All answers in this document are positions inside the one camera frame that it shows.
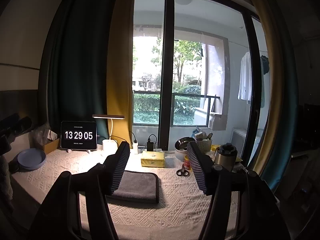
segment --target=yellow curtain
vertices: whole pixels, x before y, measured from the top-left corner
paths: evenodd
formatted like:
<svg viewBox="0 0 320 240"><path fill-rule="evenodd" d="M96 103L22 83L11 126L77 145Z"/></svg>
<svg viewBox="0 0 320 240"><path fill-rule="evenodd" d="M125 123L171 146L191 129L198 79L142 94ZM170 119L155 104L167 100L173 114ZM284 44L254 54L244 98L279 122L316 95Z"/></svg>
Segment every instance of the yellow curtain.
<svg viewBox="0 0 320 240"><path fill-rule="evenodd" d="M265 33L270 67L268 123L260 153L253 168L260 175L269 160L279 126L283 98L284 68L278 30L268 2L267 0L251 1L257 10Z"/></svg>
<svg viewBox="0 0 320 240"><path fill-rule="evenodd" d="M107 58L107 113L124 115L113 120L112 135L131 146L132 47L134 0L116 0L111 18Z"/></svg>

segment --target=white bowl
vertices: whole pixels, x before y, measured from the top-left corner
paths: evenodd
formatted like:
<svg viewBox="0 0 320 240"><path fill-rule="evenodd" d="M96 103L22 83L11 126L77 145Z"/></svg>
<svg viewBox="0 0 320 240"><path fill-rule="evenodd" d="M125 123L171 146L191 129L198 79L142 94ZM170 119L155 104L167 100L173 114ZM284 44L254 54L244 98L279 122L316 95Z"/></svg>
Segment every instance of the white bowl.
<svg viewBox="0 0 320 240"><path fill-rule="evenodd" d="M185 151L177 151L177 150L175 150L174 154L175 154L176 158L179 161L184 162L184 157L187 155L187 151L186 150Z"/></svg>

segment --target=plastic basket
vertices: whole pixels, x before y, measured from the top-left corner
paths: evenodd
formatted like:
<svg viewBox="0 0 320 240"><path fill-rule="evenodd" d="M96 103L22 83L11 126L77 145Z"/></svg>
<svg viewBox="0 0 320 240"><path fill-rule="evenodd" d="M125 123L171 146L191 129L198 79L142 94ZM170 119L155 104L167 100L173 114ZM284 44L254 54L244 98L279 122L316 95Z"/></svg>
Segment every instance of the plastic basket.
<svg viewBox="0 0 320 240"><path fill-rule="evenodd" d="M207 152L210 152L211 150L211 140L203 140L203 141L196 141L201 153L206 154Z"/></svg>

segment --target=stack of plates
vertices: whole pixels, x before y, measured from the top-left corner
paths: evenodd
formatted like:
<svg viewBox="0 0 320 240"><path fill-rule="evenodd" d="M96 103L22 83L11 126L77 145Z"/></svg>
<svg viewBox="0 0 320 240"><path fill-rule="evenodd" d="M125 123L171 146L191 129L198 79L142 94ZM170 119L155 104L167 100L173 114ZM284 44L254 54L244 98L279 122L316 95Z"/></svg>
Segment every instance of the stack of plates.
<svg viewBox="0 0 320 240"><path fill-rule="evenodd" d="M18 154L17 160L21 168L26 170L36 170L40 168L46 160L47 156L44 151L30 148Z"/></svg>

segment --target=sliding glass door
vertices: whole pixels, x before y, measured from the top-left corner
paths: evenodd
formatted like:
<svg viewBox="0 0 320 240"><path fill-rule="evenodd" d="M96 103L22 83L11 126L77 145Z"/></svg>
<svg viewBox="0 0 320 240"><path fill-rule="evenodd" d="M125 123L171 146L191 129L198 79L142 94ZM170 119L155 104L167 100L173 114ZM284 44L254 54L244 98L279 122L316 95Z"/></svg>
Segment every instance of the sliding glass door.
<svg viewBox="0 0 320 240"><path fill-rule="evenodd" d="M196 127L221 145L236 131L239 155L250 157L261 102L252 15L229 0L135 0L133 132L140 145L154 133L160 148L174 150Z"/></svg>

